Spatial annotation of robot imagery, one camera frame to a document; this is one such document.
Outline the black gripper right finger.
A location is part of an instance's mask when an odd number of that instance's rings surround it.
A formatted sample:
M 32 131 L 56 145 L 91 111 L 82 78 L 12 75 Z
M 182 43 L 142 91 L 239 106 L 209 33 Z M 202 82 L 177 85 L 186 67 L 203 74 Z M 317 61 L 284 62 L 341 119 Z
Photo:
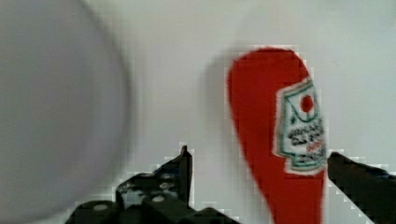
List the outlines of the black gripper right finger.
M 328 177 L 374 224 L 396 223 L 396 178 L 387 171 L 333 152 Z

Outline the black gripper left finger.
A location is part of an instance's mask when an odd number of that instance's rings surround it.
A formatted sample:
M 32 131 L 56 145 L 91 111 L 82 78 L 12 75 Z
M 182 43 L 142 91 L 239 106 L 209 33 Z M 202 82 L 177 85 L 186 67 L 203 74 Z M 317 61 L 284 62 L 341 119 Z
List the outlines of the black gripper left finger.
M 114 202 L 82 203 L 64 224 L 240 224 L 212 207 L 190 207 L 191 178 L 192 155 L 184 146 L 155 171 L 119 184 Z

